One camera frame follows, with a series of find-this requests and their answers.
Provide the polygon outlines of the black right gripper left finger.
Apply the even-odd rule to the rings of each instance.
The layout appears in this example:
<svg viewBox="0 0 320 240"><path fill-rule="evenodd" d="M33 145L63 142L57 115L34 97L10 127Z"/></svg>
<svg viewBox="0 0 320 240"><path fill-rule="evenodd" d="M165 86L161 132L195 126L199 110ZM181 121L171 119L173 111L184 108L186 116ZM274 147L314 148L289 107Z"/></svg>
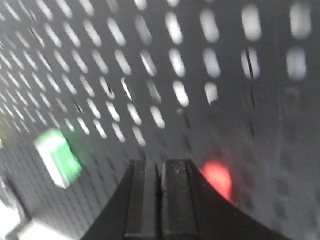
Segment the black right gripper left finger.
<svg viewBox="0 0 320 240"><path fill-rule="evenodd" d="M160 239L160 176L155 163L129 163L112 198L82 239Z"/></svg>

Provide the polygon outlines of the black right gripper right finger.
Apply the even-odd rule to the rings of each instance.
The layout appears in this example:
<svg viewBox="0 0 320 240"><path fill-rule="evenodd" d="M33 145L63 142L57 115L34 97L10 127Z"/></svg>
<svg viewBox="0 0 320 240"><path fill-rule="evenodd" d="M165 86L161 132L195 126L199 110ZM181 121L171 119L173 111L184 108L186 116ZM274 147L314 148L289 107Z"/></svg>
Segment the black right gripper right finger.
<svg viewBox="0 0 320 240"><path fill-rule="evenodd" d="M164 240L285 239L223 198L191 160L166 160L161 187Z"/></svg>

